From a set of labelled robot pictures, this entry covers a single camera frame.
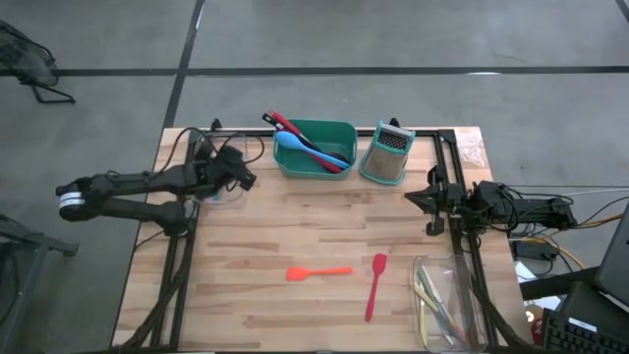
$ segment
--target wooden table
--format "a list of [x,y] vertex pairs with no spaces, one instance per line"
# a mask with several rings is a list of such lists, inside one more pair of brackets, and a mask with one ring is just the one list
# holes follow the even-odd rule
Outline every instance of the wooden table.
[[[465,151],[461,161],[466,181],[491,180],[481,130],[455,131],[459,150]],[[155,169],[165,162],[179,132],[164,131]],[[359,138],[359,158],[370,140]],[[411,326],[408,274],[415,257],[447,257],[452,246],[447,231],[426,235],[429,217],[403,194],[428,185],[427,172],[435,165],[433,142],[415,140],[406,178],[391,187],[361,177],[357,167],[341,182],[286,179],[273,160],[272,140],[264,141],[263,157],[250,164],[256,185],[232,204],[200,210],[180,350],[423,349]],[[183,162],[184,145],[177,146],[172,163]],[[256,155],[257,143],[250,143],[249,150]],[[148,201],[172,198],[153,194]],[[158,230],[143,225],[138,242]],[[166,248],[167,239],[158,237],[136,251],[113,344],[124,342],[154,305]],[[530,340],[506,237],[489,231],[481,251],[492,301],[518,334]],[[388,263],[367,324],[376,253],[387,254]],[[287,283],[289,266],[352,266],[355,272]],[[166,333],[169,326],[167,317]]]

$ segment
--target teal plastic container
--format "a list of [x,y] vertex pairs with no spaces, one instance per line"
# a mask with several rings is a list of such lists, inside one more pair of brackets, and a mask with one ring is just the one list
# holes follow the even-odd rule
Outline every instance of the teal plastic container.
[[356,162],[358,135],[353,125],[347,122],[308,119],[291,119],[290,122],[322,151],[341,153],[349,161],[350,167],[341,173],[328,172],[306,152],[285,148],[273,141],[273,157],[284,176],[329,181],[347,178]]

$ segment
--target metal grater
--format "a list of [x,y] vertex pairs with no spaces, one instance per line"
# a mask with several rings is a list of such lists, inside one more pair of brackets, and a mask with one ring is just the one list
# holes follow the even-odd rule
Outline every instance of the metal grater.
[[414,131],[378,122],[372,144],[361,161],[361,174],[377,183],[399,184],[414,139]]

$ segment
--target gray floor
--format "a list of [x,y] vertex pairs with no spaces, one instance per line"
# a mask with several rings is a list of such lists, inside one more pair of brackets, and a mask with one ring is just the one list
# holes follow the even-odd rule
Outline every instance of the gray floor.
[[[6,0],[0,19],[48,46],[62,69],[177,68],[195,0]],[[629,65],[613,1],[208,1],[191,67]],[[0,210],[81,243],[49,258],[25,352],[103,349],[138,225],[57,216],[54,188],[152,164],[174,78],[62,78],[76,105],[37,104],[0,78]],[[262,111],[371,126],[478,125],[494,178],[540,193],[629,185],[626,75],[187,78],[175,126],[262,126]],[[575,197],[584,219],[629,193]],[[605,215],[621,212],[624,203]],[[557,236],[587,266],[614,224]],[[546,264],[528,264],[543,271]],[[566,271],[560,262],[555,272]]]

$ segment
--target red spoon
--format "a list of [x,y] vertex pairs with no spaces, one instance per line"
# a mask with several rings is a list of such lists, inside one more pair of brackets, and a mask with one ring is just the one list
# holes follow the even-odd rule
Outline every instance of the red spoon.
[[370,301],[367,303],[367,312],[365,313],[365,321],[369,322],[372,320],[373,315],[373,304],[375,302],[375,289],[377,288],[377,279],[380,277],[382,272],[384,271],[384,267],[386,266],[386,255],[377,254],[373,257],[373,284],[372,284],[372,294],[370,295]]

